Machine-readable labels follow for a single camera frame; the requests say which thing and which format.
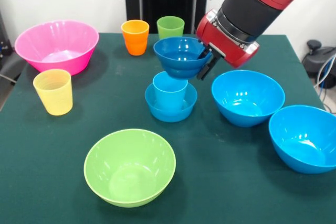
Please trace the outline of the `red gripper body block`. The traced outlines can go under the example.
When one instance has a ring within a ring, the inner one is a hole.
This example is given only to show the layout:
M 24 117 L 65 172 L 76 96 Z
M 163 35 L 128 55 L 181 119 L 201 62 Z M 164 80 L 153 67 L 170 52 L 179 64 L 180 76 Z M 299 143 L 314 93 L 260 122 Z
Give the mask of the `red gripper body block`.
M 196 35 L 198 39 L 224 57 L 233 67 L 239 67 L 252 58 L 259 49 L 256 41 L 245 42 L 230 35 L 218 21 L 217 11 L 211 9 L 201 19 Z

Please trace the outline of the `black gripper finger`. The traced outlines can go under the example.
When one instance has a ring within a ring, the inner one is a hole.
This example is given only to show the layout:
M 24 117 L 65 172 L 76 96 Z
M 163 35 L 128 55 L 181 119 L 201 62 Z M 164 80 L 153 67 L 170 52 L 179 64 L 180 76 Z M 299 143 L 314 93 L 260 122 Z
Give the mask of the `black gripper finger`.
M 197 74 L 197 76 L 196 76 L 197 79 L 198 80 L 204 80 L 204 78 L 209 74 L 209 72 L 216 65 L 218 60 L 219 60 L 219 58 L 214 56 L 209 63 L 205 64 L 204 67 L 201 69 L 201 71 Z
M 207 55 L 209 55 L 212 52 L 212 49 L 210 46 L 206 46 L 204 48 L 204 50 L 200 53 L 200 55 L 198 56 L 198 59 L 203 59 L 206 58 Z

